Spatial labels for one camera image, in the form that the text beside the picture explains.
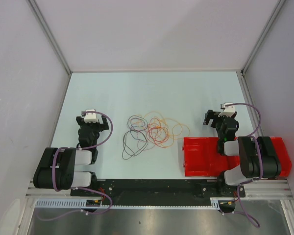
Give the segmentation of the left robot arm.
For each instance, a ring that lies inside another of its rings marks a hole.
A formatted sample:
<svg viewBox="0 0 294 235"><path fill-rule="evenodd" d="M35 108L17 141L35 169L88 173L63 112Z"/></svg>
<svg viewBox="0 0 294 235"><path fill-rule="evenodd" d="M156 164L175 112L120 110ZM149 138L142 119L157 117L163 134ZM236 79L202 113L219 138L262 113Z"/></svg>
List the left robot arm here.
<svg viewBox="0 0 294 235"><path fill-rule="evenodd" d="M95 110L86 110L76 117L79 126L76 147L45 148L33 176L35 188L61 191L81 187L89 196L97 193L96 174L75 169L77 166L94 165L98 158L98 146L108 140L99 142L100 133L109 130L108 137L112 135L111 119L100 113L102 121L99 121L97 114Z"/></svg>

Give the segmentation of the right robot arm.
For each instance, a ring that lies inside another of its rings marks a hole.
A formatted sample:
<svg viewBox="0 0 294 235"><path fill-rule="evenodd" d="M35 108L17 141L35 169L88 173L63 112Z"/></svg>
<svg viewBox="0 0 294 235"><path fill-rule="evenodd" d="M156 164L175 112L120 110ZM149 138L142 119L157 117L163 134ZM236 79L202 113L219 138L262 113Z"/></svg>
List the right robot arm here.
<svg viewBox="0 0 294 235"><path fill-rule="evenodd" d="M240 127L236 114L229 107L221 112L208 110L203 121L216 130L218 137L205 140L203 156L209 164L209 175L217 177L216 190L221 196L228 196L256 180L276 179L282 172L270 137L236 136Z"/></svg>

